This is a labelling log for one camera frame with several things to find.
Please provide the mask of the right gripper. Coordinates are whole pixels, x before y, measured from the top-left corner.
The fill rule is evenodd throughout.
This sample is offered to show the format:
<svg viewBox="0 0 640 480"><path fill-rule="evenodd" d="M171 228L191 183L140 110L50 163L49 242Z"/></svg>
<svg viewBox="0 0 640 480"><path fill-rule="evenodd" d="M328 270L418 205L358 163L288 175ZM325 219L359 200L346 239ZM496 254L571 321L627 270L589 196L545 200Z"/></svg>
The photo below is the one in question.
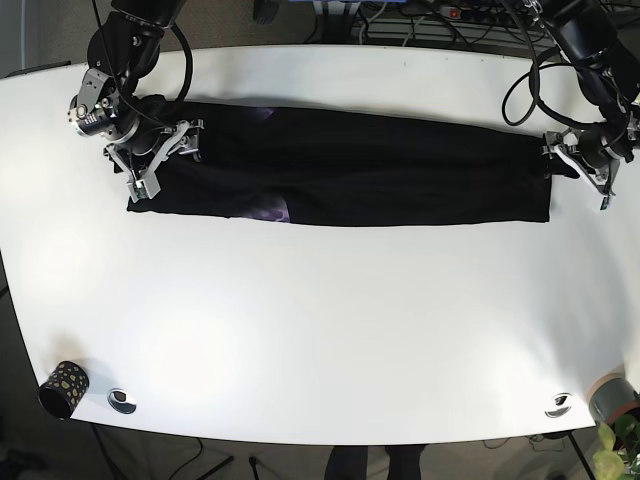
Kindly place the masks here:
<svg viewBox="0 0 640 480"><path fill-rule="evenodd" d="M104 153L127 176L130 199L134 203L150 200L161 191L156 170L172 155L203 161L200 134L204 128L204 120L196 119L181 120L172 127L138 129L126 141L108 144Z"/></svg>

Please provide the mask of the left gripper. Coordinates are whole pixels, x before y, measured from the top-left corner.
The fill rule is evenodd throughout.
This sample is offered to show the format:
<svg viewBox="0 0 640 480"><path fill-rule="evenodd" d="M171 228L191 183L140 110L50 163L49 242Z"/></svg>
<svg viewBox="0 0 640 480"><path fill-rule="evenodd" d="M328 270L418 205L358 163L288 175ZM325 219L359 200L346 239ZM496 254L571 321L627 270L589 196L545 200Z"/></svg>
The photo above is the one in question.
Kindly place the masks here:
<svg viewBox="0 0 640 480"><path fill-rule="evenodd" d="M621 164L633 161L633 117L594 123L587 130L547 131L543 140L546 178L582 181L594 208L606 211L616 196L613 186Z"/></svg>

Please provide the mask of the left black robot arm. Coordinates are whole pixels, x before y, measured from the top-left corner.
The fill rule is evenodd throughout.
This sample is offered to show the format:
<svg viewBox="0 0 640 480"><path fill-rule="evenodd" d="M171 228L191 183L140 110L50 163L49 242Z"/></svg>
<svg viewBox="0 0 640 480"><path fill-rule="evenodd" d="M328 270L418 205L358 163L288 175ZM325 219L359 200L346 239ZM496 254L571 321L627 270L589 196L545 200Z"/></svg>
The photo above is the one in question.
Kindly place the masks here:
<svg viewBox="0 0 640 480"><path fill-rule="evenodd" d="M509 126L520 126L538 109L566 127L547 132L543 154L576 172L598 199L600 211L615 197L614 181L622 163L639 149L639 60L619 40L607 11L597 1L525 1L534 19L554 43L541 53L510 1L501 5L524 39L531 67L505 94L501 114ZM564 60L552 64L549 59ZM541 97L540 72L569 67L585 99L596 106L601 122L581 122L549 107Z"/></svg>

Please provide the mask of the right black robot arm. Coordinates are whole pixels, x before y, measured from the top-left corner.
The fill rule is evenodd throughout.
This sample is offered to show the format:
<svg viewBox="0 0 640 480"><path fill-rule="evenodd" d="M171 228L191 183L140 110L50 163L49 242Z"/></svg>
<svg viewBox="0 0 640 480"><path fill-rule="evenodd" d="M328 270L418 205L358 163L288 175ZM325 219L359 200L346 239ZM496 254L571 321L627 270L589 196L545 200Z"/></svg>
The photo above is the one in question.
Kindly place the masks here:
<svg viewBox="0 0 640 480"><path fill-rule="evenodd" d="M79 135L107 141L104 154L127 175L134 203L161 191L156 170L170 156L200 159L204 121L177 117L194 72L192 51L176 24L183 6L182 1L113 1L109 16L101 20L97 5L92 5L97 31L87 49L88 69L70 102L68 121ZM168 31L185 56L182 87L173 101L162 95L139 98L138 83L155 68Z"/></svg>

